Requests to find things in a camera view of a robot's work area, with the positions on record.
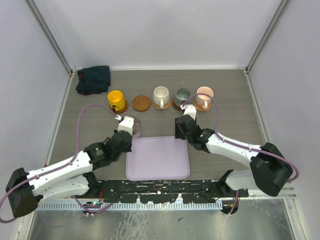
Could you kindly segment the woven rattan coaster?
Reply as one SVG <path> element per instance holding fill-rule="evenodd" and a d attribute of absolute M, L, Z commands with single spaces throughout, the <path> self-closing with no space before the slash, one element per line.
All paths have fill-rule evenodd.
<path fill-rule="evenodd" d="M 171 106 L 171 103 L 172 103 L 172 101 L 170 100 L 166 105 L 164 105 L 163 110 L 168 109 Z M 156 109 L 161 110 L 161 106 L 160 105 L 157 105 L 157 104 L 153 103 L 153 106 Z"/>
<path fill-rule="evenodd" d="M 198 106 L 196 102 L 193 103 L 194 107 L 201 112 L 206 112 L 211 108 L 211 103 L 208 103 L 207 105 L 205 105 L 205 108 L 202 108 L 201 106 Z"/>

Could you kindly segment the white speckled mug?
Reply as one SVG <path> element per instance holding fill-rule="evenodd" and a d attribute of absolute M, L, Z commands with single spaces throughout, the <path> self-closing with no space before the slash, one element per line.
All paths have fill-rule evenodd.
<path fill-rule="evenodd" d="M 164 86 L 158 86 L 153 91 L 152 102 L 159 105 L 163 110 L 164 105 L 171 101 L 170 92 Z"/>

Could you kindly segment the yellow mug black outside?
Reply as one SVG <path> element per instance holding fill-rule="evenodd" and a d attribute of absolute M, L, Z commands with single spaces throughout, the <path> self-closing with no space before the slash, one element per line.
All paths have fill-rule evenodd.
<path fill-rule="evenodd" d="M 107 95 L 107 100 L 109 105 L 112 105 L 114 103 L 122 102 L 125 100 L 125 96 L 122 91 L 120 90 L 112 90 Z"/>

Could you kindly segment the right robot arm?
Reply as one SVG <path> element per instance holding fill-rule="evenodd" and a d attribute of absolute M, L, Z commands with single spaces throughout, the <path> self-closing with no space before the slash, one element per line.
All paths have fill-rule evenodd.
<path fill-rule="evenodd" d="M 263 146 L 230 139 L 213 129 L 201 128 L 190 115 L 175 118 L 176 138 L 187 140 L 196 150 L 217 154 L 248 167 L 227 171 L 219 180 L 219 191 L 231 197 L 237 190 L 257 188 L 276 197 L 293 174 L 293 167 L 272 143 Z"/>

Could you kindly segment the lilac mug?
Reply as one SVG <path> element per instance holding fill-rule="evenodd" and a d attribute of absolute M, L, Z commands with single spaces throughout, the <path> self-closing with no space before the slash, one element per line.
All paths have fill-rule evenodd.
<path fill-rule="evenodd" d="M 140 120 L 137 118 L 137 117 L 135 117 L 135 116 L 133 116 L 132 117 L 133 118 L 133 120 L 134 120 L 134 123 L 133 123 L 133 127 L 132 127 L 132 130 L 133 130 L 133 137 L 134 138 L 138 138 L 138 137 L 140 137 L 140 135 L 141 135 L 141 129 L 142 129 L 142 126 L 141 126 L 141 122 L 140 122 Z"/>

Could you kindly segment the grey green mug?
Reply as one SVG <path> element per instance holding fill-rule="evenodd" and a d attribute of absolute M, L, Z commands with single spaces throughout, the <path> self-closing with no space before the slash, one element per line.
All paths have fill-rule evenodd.
<path fill-rule="evenodd" d="M 180 106 L 191 96 L 191 92 L 186 88 L 180 88 L 176 91 L 174 96 L 175 105 L 180 108 Z"/>

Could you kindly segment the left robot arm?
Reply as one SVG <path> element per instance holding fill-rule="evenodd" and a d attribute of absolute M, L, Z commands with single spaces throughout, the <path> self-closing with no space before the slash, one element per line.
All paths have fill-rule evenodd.
<path fill-rule="evenodd" d="M 97 197 L 101 184 L 93 171 L 109 166 L 122 153 L 130 152 L 132 140 L 129 132 L 115 131 L 105 141 L 92 143 L 75 156 L 48 167 L 29 172 L 22 167 L 16 169 L 5 188 L 13 217 L 24 217 L 54 199 Z"/>

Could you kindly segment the pink mug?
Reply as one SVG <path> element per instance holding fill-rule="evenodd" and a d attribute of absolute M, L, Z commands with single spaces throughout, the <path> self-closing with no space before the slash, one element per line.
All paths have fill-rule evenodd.
<path fill-rule="evenodd" d="M 214 96 L 214 92 L 211 88 L 207 86 L 201 86 L 197 89 L 197 96 L 195 97 L 196 104 L 205 108 L 205 105 L 211 103 L 211 97 Z"/>

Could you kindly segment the brown wooden coaster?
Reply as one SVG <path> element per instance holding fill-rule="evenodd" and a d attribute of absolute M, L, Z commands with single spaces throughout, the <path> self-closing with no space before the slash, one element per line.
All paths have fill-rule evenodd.
<path fill-rule="evenodd" d="M 172 106 L 179 112 L 183 112 L 184 110 L 181 109 L 181 106 L 180 105 L 176 105 L 175 102 L 172 103 Z"/>
<path fill-rule="evenodd" d="M 151 106 L 151 100 L 146 95 L 138 95 L 132 100 L 132 107 L 138 112 L 147 111 Z"/>
<path fill-rule="evenodd" d="M 129 107 L 128 101 L 125 99 L 124 101 L 116 102 L 112 105 L 109 105 L 109 109 L 116 114 L 124 113 Z"/>

